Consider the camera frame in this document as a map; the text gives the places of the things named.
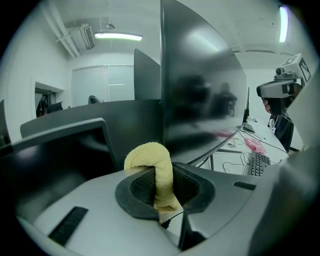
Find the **fluorescent light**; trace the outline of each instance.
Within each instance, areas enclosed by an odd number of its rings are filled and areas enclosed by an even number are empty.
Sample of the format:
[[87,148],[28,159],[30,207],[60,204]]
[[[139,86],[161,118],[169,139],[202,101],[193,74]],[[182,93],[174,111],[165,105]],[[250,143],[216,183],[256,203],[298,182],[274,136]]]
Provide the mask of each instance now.
[[280,16],[281,16],[281,31],[280,31],[280,43],[284,43],[287,38],[288,25],[289,25],[289,14],[286,7],[280,7]]
[[136,34],[125,34],[125,33],[109,33],[109,32],[103,32],[103,33],[95,33],[94,37],[96,39],[128,39],[128,40],[135,40],[140,41],[142,39],[141,35]]

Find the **white wall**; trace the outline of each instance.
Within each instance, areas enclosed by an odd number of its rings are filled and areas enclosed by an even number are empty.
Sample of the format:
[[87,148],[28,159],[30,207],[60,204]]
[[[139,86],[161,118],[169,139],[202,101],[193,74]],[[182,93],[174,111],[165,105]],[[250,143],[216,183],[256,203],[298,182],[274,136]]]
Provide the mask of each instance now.
[[[250,117],[261,120],[267,125],[270,114],[266,112],[261,98],[257,95],[257,86],[273,80],[275,68],[289,56],[263,52],[240,52],[235,55],[244,69],[247,86],[250,87]],[[291,147],[301,150],[302,146],[301,137],[294,128]]]
[[[67,84],[67,53],[56,38],[42,13],[36,9],[21,25],[2,59],[0,98],[5,99],[5,116],[12,142],[21,139],[20,125],[36,117],[35,82],[56,88]],[[70,98],[61,93],[63,108]]]

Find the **black keyboard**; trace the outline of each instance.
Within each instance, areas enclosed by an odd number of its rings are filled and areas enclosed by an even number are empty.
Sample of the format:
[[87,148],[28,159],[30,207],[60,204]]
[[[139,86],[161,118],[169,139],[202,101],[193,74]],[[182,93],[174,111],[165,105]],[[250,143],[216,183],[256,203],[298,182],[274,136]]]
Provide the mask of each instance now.
[[243,124],[242,129],[244,131],[255,133],[255,130],[252,128],[250,124],[247,124],[246,122]]
[[264,172],[264,168],[269,166],[270,164],[271,162],[269,157],[252,151],[249,175],[261,176]]

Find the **yellow towel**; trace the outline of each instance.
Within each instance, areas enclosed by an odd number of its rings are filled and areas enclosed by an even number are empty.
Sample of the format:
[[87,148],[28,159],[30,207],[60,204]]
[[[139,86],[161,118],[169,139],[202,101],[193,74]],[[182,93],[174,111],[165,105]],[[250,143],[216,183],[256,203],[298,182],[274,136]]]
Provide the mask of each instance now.
[[174,194],[174,175],[170,154],[161,144],[149,142],[132,150],[124,160],[124,169],[138,166],[155,167],[154,208],[159,212],[174,212],[180,204]]

